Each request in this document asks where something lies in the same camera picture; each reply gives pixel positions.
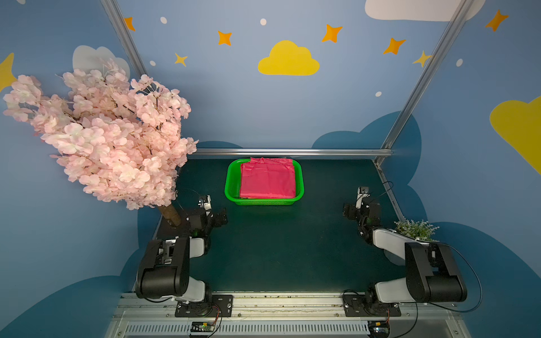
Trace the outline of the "pink raincoat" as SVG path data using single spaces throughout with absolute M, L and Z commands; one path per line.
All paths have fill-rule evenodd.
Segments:
M 292 199 L 296 196 L 292 159 L 252 158 L 241 165 L 241 198 Z

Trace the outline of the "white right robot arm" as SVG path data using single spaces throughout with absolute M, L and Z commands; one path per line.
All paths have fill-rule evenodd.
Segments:
M 427 242 L 380 226 L 380 204 L 367 202 L 360 194 L 354 204 L 345 204 L 343 215 L 355 221 L 360 236 L 368 244 L 403 260 L 403 278 L 379 282 L 367 291 L 372 304 L 462 302 L 467 298 L 466 283 L 452 248 Z

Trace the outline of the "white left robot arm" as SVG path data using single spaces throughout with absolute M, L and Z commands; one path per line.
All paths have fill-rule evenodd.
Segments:
M 355 283 L 348 236 L 316 211 L 249 207 L 163 210 L 139 265 L 136 293 L 207 303 L 213 291 L 342 291 Z

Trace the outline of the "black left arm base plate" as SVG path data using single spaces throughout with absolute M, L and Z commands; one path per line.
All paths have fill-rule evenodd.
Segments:
M 178 302 L 176 318 L 230 318 L 234 296 L 232 294 L 213 294 L 211 299 L 202 302 Z

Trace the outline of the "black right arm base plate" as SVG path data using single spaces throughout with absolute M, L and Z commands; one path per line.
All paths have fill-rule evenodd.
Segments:
M 400 307 L 396 303 L 383 303 L 374 293 L 360 294 L 353 290 L 342 293 L 342 307 L 346 317 L 400 317 Z

